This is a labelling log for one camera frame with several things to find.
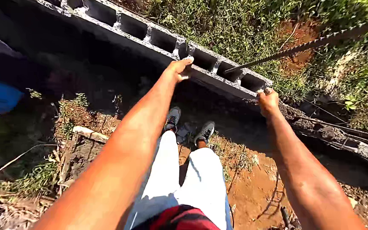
cinder block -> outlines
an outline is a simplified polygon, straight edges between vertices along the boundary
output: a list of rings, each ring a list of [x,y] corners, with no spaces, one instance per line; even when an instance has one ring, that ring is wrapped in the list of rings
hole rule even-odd
[[[147,25],[124,13],[120,14],[120,29],[131,36],[143,40],[147,34]]]
[[[153,28],[151,29],[150,44],[172,53],[176,48],[177,38]]]
[[[116,11],[95,0],[83,0],[83,4],[87,7],[86,14],[90,17],[113,26],[117,21]]]
[[[225,70],[239,65],[194,42],[187,44],[180,35],[106,0],[62,0],[60,4],[56,0],[12,1],[39,4],[38,8],[60,14],[65,21],[98,39],[128,48],[163,66],[191,55],[194,57],[191,80],[230,99],[255,99],[257,90],[272,85],[272,81],[246,68],[225,75]]]

rock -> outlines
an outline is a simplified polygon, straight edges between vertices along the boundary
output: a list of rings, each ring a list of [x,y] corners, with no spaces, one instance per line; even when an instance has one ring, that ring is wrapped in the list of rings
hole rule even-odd
[[[355,208],[355,206],[356,206],[359,202],[357,202],[354,198],[351,198],[350,196],[349,196],[348,198],[349,198],[350,204],[352,205],[352,208],[354,209],[354,208]]]

gray sneaker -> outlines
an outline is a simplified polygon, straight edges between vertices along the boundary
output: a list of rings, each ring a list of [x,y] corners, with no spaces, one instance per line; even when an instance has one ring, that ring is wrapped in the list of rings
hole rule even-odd
[[[197,146],[198,140],[203,140],[205,144],[208,144],[208,139],[212,136],[215,130],[215,122],[209,121],[204,124],[201,131],[195,136],[194,144]]]
[[[167,121],[164,125],[164,132],[173,129],[174,133],[177,132],[177,123],[181,116],[181,109],[176,106],[170,109],[170,112],[167,115]]]

white pants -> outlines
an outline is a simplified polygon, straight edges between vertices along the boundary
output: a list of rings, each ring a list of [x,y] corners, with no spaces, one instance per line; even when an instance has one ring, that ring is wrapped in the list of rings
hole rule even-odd
[[[191,152],[186,178],[180,187],[178,146],[172,131],[162,135],[156,151],[147,184],[142,185],[142,195],[139,192],[124,229],[136,227],[178,205],[199,208],[218,228],[232,229],[220,158],[209,148]]]

shoelace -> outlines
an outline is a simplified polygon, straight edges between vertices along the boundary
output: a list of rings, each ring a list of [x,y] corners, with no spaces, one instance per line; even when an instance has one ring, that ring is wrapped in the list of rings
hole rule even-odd
[[[176,116],[170,116],[167,119],[167,124],[173,124],[173,125],[175,125],[176,123],[177,123],[177,117]]]
[[[202,135],[205,137],[205,138],[209,138],[209,136],[210,136],[210,134],[211,134],[211,130],[209,130],[209,129],[207,129]]]

